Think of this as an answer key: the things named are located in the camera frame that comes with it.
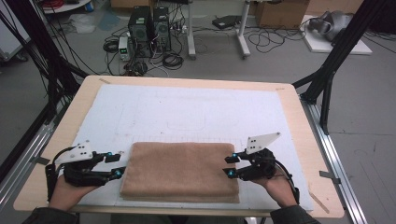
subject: hand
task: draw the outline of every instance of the hand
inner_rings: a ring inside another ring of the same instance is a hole
[[[59,176],[49,207],[68,211],[76,205],[82,197],[98,187],[75,187],[64,180],[64,176]]]
[[[278,170],[271,179],[261,178],[251,180],[251,182],[263,186],[280,207],[297,205],[288,179]]]

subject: white board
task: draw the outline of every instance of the white board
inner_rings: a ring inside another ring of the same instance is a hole
[[[314,18],[314,16],[305,15],[303,18],[303,23],[311,18]],[[323,35],[320,35],[317,31],[310,31],[308,28],[305,28],[305,26],[302,26],[300,29],[302,31],[305,30],[304,41],[311,52],[330,53],[332,51],[332,43],[329,42]],[[369,47],[367,47],[361,40],[359,40],[358,44],[350,52],[350,54],[365,55],[370,55],[372,53],[373,52],[369,49]]]
[[[125,166],[133,142],[222,142],[242,151],[249,136],[282,133],[268,148],[293,174],[301,191],[301,206],[313,210],[279,97],[274,91],[168,88],[104,85],[84,119],[74,142],[90,140],[92,150],[121,152],[120,161],[100,163],[96,170]],[[237,168],[248,166],[237,163]],[[256,184],[239,180],[240,203],[149,203],[124,201],[121,180],[113,180],[80,204],[131,207],[266,209],[279,208]]]

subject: cardboard box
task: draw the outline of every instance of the cardboard box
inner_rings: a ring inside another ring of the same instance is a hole
[[[261,2],[257,5],[256,21],[260,27],[298,29],[310,0],[284,0],[279,4]]]
[[[131,9],[136,6],[149,6],[151,9],[154,6],[153,0],[111,0],[111,7]]]
[[[308,6],[306,15],[321,16],[326,11],[340,10],[344,13],[356,13],[363,0],[314,0]]]

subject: folded towel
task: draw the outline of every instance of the folded towel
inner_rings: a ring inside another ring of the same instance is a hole
[[[234,153],[225,143],[134,143],[120,194],[125,200],[239,203],[236,179],[222,168]]]

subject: computer tower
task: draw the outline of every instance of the computer tower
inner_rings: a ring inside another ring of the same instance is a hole
[[[131,38],[138,42],[149,41],[155,37],[150,8],[146,6],[134,7],[128,22]]]
[[[168,7],[155,7],[152,11],[155,35],[157,35],[157,48],[169,51],[171,46],[171,33],[169,31],[169,10]]]

